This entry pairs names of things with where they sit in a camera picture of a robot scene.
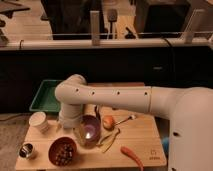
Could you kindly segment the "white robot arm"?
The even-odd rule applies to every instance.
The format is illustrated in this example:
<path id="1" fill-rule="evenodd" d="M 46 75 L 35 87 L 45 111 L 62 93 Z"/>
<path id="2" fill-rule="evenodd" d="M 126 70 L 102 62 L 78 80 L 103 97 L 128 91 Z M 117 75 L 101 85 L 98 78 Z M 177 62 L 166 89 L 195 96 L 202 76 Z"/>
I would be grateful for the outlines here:
<path id="1" fill-rule="evenodd" d="M 55 89 L 60 123 L 77 127 L 82 106 L 103 105 L 170 121 L 168 171 L 213 171 L 213 89 L 90 86 L 75 74 Z"/>

